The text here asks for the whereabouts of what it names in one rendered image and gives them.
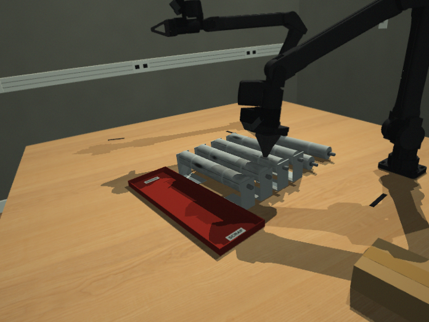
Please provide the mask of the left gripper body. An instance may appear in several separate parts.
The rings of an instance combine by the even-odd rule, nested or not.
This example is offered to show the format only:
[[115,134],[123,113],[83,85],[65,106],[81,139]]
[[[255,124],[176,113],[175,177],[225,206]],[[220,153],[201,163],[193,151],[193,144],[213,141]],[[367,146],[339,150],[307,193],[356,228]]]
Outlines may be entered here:
[[[280,123],[280,114],[279,114],[279,123]],[[274,136],[274,135],[281,135],[281,136],[287,136],[289,132],[289,127],[279,125],[275,128],[268,128],[265,126],[258,125],[254,130],[251,130],[251,132],[262,134],[264,136]],[[267,131],[268,130],[268,131]]]

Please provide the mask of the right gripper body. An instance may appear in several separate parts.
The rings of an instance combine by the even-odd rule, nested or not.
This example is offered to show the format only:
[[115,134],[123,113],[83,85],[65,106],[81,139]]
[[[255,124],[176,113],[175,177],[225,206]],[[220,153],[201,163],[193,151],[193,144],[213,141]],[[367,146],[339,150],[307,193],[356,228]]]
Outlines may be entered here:
[[186,30],[186,28],[188,28],[188,25],[187,27],[176,28],[176,19],[168,19],[168,23],[169,23],[169,29],[170,29],[170,36],[177,36],[177,35],[186,34],[189,32],[188,30]]

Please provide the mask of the red rectangular tray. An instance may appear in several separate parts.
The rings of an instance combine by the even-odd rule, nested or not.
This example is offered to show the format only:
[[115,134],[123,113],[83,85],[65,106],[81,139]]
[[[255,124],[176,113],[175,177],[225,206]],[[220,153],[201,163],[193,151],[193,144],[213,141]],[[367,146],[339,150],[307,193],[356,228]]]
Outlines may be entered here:
[[168,167],[128,184],[218,255],[265,227],[265,219]]

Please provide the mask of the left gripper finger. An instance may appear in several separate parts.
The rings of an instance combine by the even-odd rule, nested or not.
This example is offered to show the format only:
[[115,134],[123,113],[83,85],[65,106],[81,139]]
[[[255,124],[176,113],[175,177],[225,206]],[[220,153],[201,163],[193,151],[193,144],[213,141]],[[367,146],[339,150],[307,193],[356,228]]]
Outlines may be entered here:
[[[262,134],[255,133],[255,136],[256,136],[256,138],[258,140],[259,146],[260,146],[262,154],[263,154]],[[269,142],[268,142],[268,148],[269,148],[269,145],[270,145],[271,141],[272,140],[270,139]],[[264,154],[263,154],[263,157],[264,157]]]
[[[264,136],[264,135],[262,135],[264,157],[268,157],[270,151],[272,150],[273,146],[275,145],[275,143],[278,141],[279,138],[280,138],[280,135],[278,135],[278,134],[274,135],[274,136]],[[268,142],[269,142],[270,139],[272,141],[271,141],[271,143],[269,145],[269,148],[267,149]]]

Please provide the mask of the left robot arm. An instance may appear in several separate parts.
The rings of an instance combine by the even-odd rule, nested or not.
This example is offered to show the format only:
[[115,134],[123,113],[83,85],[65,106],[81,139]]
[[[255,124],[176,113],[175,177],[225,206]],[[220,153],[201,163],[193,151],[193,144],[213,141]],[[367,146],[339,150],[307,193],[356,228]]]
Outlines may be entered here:
[[278,127],[280,109],[276,108],[282,106],[284,93],[278,87],[284,88],[287,79],[310,63],[408,8],[412,8],[411,30],[398,96],[381,128],[383,138],[394,144],[393,153],[380,161],[378,168],[410,179],[424,174],[427,167],[419,164],[417,151],[425,137],[420,103],[429,68],[429,0],[375,0],[268,61],[264,66],[266,80],[242,80],[239,84],[238,105],[259,106],[262,100],[266,106],[241,108],[243,128]]

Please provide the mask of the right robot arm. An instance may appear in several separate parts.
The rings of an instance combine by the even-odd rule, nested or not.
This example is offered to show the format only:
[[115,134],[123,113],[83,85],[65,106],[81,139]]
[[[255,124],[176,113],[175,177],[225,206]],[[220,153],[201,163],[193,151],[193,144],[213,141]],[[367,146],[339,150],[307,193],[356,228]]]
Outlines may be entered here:
[[[208,17],[204,20],[200,0],[173,0],[169,5],[176,15],[182,14],[182,17],[174,18],[176,19],[176,26],[187,27],[188,25],[188,28],[186,28],[186,30],[189,31],[188,33],[199,33],[200,30],[209,32],[215,30],[236,30],[284,25],[284,27],[288,28],[289,31],[279,54],[285,53],[289,49],[296,47],[302,36],[305,35],[308,30],[299,15],[294,11],[268,14],[218,16]],[[188,18],[197,17],[197,19],[187,19],[186,16]]]

